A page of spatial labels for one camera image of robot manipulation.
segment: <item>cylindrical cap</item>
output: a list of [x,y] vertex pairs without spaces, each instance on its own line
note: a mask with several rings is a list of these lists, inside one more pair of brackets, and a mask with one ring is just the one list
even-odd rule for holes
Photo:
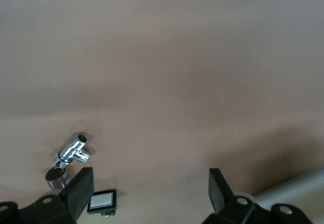
[[51,168],[46,173],[45,179],[52,190],[62,190],[71,181],[67,171],[58,167]]

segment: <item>metal pipe fitting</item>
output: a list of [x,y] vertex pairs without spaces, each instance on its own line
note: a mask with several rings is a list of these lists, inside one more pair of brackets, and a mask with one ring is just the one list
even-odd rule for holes
[[84,148],[87,138],[83,134],[78,134],[62,151],[54,157],[54,165],[65,168],[73,159],[85,163],[90,157],[90,151]]

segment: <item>beige surface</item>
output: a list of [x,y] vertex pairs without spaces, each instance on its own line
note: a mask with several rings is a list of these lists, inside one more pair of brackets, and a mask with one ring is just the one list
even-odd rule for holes
[[[324,0],[0,0],[0,199],[92,136],[110,223],[201,223],[208,168],[256,193],[324,162]],[[78,223],[106,223],[82,215]]]

